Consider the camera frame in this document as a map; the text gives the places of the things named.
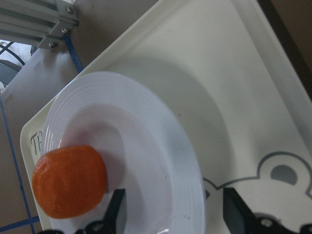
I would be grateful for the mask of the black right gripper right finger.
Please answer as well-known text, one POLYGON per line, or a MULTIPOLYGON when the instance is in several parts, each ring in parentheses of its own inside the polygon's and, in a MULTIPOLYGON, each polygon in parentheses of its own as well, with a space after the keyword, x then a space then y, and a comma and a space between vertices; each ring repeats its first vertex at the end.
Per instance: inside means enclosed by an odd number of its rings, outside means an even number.
POLYGON ((252 234, 256 217, 234 188, 223 189, 223 219, 231 234, 252 234))

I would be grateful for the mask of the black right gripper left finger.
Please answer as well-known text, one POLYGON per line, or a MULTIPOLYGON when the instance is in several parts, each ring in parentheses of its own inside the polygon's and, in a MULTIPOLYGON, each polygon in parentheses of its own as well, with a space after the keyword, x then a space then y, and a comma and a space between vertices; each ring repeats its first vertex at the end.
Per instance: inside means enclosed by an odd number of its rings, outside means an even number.
POLYGON ((116 189, 103 217, 103 234, 123 234, 127 220, 126 190, 116 189))

